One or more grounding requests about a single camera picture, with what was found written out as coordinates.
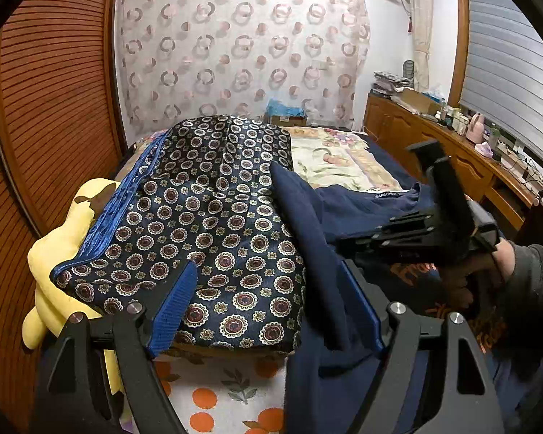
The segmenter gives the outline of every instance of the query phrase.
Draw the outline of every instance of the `window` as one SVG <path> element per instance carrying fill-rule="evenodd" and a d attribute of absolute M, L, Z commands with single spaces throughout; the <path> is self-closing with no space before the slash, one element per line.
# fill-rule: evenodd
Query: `window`
<path fill-rule="evenodd" d="M 484 113 L 543 160 L 543 41 L 511 0 L 459 0 L 449 103 Z"/>

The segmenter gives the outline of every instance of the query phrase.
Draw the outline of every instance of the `wooden dresser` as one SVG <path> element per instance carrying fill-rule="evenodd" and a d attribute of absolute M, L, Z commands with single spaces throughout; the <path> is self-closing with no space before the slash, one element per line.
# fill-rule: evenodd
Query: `wooden dresser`
<path fill-rule="evenodd" d="M 535 194 L 511 175 L 499 162 L 475 151 L 465 137 L 411 114 L 387 99 L 370 96 L 364 116 L 367 133 L 389 152 L 411 175 L 425 181 L 416 157 L 406 147 L 418 141 L 437 139 L 447 155 L 464 191 L 493 214 L 507 236 L 514 238 L 532 206 Z"/>

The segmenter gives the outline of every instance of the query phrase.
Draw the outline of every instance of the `metal screw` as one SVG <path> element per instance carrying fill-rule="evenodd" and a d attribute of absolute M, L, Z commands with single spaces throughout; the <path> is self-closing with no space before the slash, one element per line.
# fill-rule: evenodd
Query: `metal screw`
<path fill-rule="evenodd" d="M 136 315 L 141 310 L 143 310 L 143 305 L 139 302 L 133 302 L 127 306 L 127 312 L 129 312 L 131 315 Z"/>
<path fill-rule="evenodd" d="M 71 323 L 80 323 L 83 320 L 84 313 L 74 312 L 71 316 L 68 317 L 68 321 Z"/>
<path fill-rule="evenodd" d="M 464 321 L 464 317 L 458 312 L 452 312 L 449 317 L 454 324 L 461 324 Z"/>
<path fill-rule="evenodd" d="M 404 303 L 392 302 L 390 304 L 390 309 L 393 313 L 396 313 L 397 315 L 402 315 L 407 310 L 407 307 Z"/>

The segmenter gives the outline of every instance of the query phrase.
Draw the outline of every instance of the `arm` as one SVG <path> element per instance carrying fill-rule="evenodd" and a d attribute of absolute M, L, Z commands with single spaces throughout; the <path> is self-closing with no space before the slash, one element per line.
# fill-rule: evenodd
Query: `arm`
<path fill-rule="evenodd" d="M 501 240 L 492 257 L 478 255 L 440 269 L 451 306 L 467 308 L 472 303 L 466 277 L 484 270 L 499 288 L 498 307 L 510 333 L 523 346 L 543 349 L 543 246 L 517 246 Z"/>
<path fill-rule="evenodd" d="M 543 344 L 543 246 L 506 243 L 495 261 L 505 283 L 499 304 L 511 330 Z"/>

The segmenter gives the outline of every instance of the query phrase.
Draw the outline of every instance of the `window blind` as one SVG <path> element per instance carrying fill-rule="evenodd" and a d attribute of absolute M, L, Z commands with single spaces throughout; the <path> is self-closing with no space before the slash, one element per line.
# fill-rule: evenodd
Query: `window blind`
<path fill-rule="evenodd" d="M 511 0 L 469 0 L 460 103 L 479 111 L 543 160 L 543 41 Z"/>

